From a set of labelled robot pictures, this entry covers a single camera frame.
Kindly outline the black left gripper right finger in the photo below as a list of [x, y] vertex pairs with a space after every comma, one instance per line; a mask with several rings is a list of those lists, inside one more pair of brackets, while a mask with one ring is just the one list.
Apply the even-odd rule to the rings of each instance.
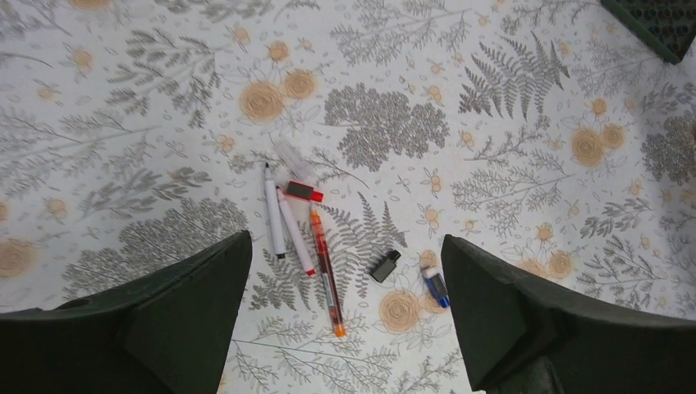
[[455, 236], [441, 260], [473, 390], [694, 392], [694, 322], [594, 299]]

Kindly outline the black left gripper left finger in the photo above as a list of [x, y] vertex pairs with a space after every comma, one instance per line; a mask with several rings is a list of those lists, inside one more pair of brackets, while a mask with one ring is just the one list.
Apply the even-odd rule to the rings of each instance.
[[2, 314], [2, 392], [216, 392], [252, 254], [240, 231], [56, 309]]

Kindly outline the white marker black tip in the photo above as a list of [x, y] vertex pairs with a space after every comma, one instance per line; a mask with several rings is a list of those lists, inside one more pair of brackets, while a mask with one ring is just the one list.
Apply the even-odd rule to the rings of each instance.
[[273, 179], [269, 163], [265, 163], [263, 175], [272, 247], [276, 257], [278, 259], [284, 259], [286, 257], [286, 247], [282, 227], [282, 216], [278, 204], [276, 183]]

